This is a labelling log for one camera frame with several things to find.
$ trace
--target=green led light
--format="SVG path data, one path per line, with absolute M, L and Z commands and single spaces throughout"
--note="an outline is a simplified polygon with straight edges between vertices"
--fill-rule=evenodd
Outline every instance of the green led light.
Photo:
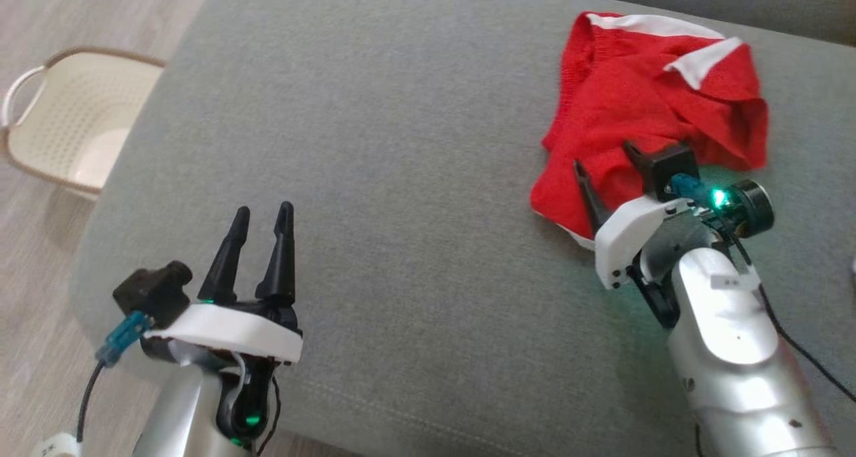
M 728 193 L 722 191 L 721 189 L 717 189 L 713 191 L 713 204 L 716 207 L 722 207 L 725 203 L 728 203 Z

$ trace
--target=basket handle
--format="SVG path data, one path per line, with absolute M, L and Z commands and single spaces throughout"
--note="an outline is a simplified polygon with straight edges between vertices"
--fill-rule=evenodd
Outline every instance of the basket handle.
M 33 97 L 33 100 L 30 101 L 30 105 L 27 107 L 27 110 L 24 110 L 24 113 L 21 115 L 21 119 L 18 121 L 11 121 L 11 113 L 13 109 L 13 104 L 15 104 L 15 95 L 18 94 L 18 91 L 24 86 L 24 84 L 34 75 L 45 70 L 45 66 L 39 66 L 35 69 L 30 69 L 25 72 L 21 77 L 18 77 L 15 82 L 12 82 L 12 85 L 9 86 L 9 91 L 6 93 L 6 97 L 3 98 L 3 106 L 0 107 L 0 127 L 2 128 L 11 128 L 13 125 L 21 124 L 24 121 L 24 118 L 27 116 L 27 113 L 30 112 L 30 108 L 33 107 L 33 103 L 36 102 L 37 98 L 39 98 L 39 94 L 36 94 Z

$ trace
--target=gray sofa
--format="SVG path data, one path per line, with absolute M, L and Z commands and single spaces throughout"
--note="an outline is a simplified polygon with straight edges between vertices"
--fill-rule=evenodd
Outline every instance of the gray sofa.
M 83 237 L 70 292 L 86 334 L 120 321 L 110 292 L 135 268 L 180 259 L 195 295 L 241 205 L 251 298 L 288 199 L 306 345 L 278 374 L 281 428 L 369 455 L 691 454 L 645 302 L 603 290 L 593 255 L 529 208 L 581 11 L 752 45 L 770 105 L 752 177 L 777 220 L 747 247 L 783 325 L 853 387 L 856 49 L 615 0 L 208 0 Z M 856 407 L 800 361 L 856 455 Z M 122 365 L 169 372 L 138 351 Z

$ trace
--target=silver robot arm segment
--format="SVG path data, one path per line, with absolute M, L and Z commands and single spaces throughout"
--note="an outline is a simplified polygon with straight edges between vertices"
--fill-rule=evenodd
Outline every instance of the silver robot arm segment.
M 615 212 L 578 161 L 574 168 L 595 234 L 597 276 L 608 289 L 635 284 L 669 331 L 679 381 L 718 454 L 840 455 L 740 244 L 773 226 L 764 189 L 749 180 L 706 185 L 686 146 L 645 155 L 626 142 L 624 150 L 645 195 Z M 734 267 L 732 244 L 749 274 Z
M 691 250 L 672 272 L 681 317 L 667 345 L 698 423 L 722 456 L 832 457 L 798 363 L 751 290 L 713 289 L 738 276 L 723 253 Z
M 175 369 L 149 414 L 134 457 L 249 457 L 217 427 L 223 393 L 218 372 L 198 365 Z

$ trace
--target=white stripe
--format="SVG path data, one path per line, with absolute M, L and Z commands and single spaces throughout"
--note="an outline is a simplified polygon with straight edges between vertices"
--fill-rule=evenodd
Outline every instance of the white stripe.
M 684 77 L 684 81 L 687 81 L 691 88 L 698 91 L 701 88 L 701 82 L 704 81 L 713 66 L 727 58 L 728 54 L 734 52 L 734 49 L 739 48 L 742 44 L 743 41 L 736 37 L 725 39 L 704 49 L 698 49 L 681 56 L 673 63 L 666 64 L 663 70 L 677 70 Z
M 624 15 L 621 17 L 602 17 L 586 14 L 591 25 L 604 29 L 618 28 L 627 32 L 648 33 L 669 37 L 673 35 L 692 35 L 704 39 L 725 39 L 725 36 L 707 27 L 682 21 L 665 15 Z
M 180 339 L 215 350 L 239 351 L 277 362 L 298 362 L 303 338 L 290 329 L 243 311 L 216 304 L 192 304 L 167 329 L 150 330 L 146 338 Z
M 544 214 L 538 213 L 538 211 L 535 211 L 535 214 L 538 214 L 538 216 L 541 216 L 543 218 L 547 218 L 546 216 L 544 216 Z M 575 232 L 572 232 L 568 228 L 565 228 L 565 226 L 562 226 L 558 223 L 556 223 L 556 226 L 559 226 L 559 228 L 562 228 L 563 230 L 565 230 L 566 232 L 571 234 L 571 237 L 574 238 L 574 241 L 576 241 L 579 246 L 584 247 L 586 250 L 591 250 L 592 252 L 594 251 L 594 240 L 590 240 L 589 238 L 586 238 L 585 236 L 578 235 Z

